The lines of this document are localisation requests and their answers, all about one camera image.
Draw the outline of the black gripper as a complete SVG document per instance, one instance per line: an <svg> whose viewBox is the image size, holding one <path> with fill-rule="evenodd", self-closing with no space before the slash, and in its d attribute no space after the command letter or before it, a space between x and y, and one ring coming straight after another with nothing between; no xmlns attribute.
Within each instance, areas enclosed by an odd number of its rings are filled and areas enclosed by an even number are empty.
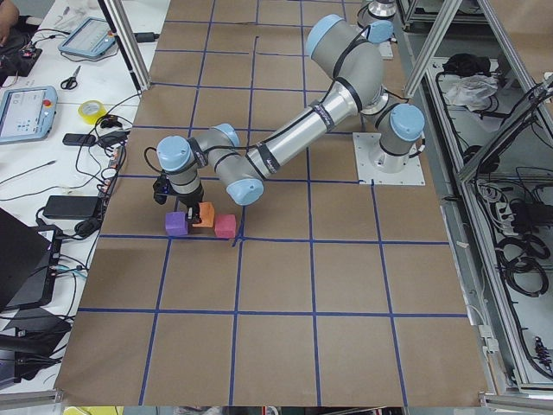
<svg viewBox="0 0 553 415"><path fill-rule="evenodd" d="M174 196L179 202L184 204L187 207L186 210L186 220L188 224L199 224L201 223L200 217L200 202L203 202L204 189L200 184L199 187L190 194L179 194L177 193L167 175L161 174L158 176L156 181L153 184L154 200L163 205L166 203L169 196Z"/></svg>

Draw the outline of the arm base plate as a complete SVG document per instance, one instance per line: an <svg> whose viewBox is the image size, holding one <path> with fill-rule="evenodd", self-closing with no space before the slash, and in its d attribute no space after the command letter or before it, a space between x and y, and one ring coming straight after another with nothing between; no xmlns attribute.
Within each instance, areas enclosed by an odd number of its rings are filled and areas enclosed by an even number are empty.
<svg viewBox="0 0 553 415"><path fill-rule="evenodd" d="M358 182L365 185L424 186L425 180L420 157L410 153L392 156L380 146L379 133L354 132L353 148Z"/></svg>
<svg viewBox="0 0 553 415"><path fill-rule="evenodd" d="M379 43L378 44L378 51L379 51L379 53L380 53L383 60L390 61L394 57L390 41L383 41L383 42Z"/></svg>

